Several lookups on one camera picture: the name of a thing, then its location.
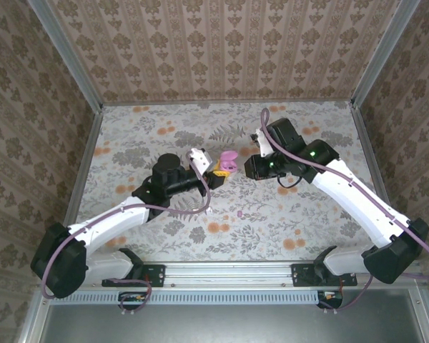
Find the floral tablecloth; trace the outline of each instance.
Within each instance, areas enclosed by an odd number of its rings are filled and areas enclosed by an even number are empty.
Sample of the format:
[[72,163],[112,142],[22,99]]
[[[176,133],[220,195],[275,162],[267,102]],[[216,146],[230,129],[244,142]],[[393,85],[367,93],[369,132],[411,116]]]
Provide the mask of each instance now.
[[[197,147],[213,159],[225,150],[239,153],[240,170],[212,192],[213,213],[163,213],[111,240],[103,251],[129,247],[145,261],[288,260],[313,259],[333,244],[365,242],[367,235],[350,215],[311,184],[302,181],[288,190],[276,179],[245,177],[244,162],[258,153],[250,134],[259,127],[265,106],[271,121],[289,118],[307,143],[324,139],[373,187],[345,101],[105,107],[78,222],[129,196],[151,174],[159,155],[177,154],[187,166],[185,152]],[[201,204],[193,191],[175,196],[171,206],[196,209]]]

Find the gray floor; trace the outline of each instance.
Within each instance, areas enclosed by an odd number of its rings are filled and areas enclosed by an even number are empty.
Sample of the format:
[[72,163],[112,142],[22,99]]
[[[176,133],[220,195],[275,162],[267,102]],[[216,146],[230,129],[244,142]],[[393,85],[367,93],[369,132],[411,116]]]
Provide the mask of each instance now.
[[423,342],[408,292],[368,291],[334,315],[316,306],[55,306],[42,342]]

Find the wall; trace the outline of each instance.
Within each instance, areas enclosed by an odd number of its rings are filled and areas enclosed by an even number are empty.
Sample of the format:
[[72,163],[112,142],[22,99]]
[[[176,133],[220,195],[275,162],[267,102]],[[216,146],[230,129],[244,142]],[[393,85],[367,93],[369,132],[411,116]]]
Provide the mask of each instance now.
[[[361,112],[392,204],[429,223],[429,0],[420,2]],[[424,265],[429,271],[429,259]]]
[[0,0],[0,342],[25,318],[29,263],[64,218],[92,119],[29,5]]
[[399,0],[50,0],[108,104],[348,99]]

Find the pink toy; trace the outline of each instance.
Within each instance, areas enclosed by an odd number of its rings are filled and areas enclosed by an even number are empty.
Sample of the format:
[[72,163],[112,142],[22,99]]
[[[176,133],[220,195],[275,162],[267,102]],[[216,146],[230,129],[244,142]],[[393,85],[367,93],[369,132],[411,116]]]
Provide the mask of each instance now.
[[237,164],[234,162],[234,159],[238,157],[238,153],[233,150],[224,151],[221,154],[220,160],[220,169],[226,172],[235,173],[237,171]]

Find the vent grille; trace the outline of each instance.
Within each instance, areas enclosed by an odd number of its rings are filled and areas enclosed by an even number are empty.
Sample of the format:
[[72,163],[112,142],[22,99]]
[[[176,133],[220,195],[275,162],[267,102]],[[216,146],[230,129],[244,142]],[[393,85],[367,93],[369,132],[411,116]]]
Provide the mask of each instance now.
[[[53,305],[118,304],[120,291],[78,291],[67,298],[54,299]],[[317,291],[153,291],[149,304],[246,305],[317,304]]]

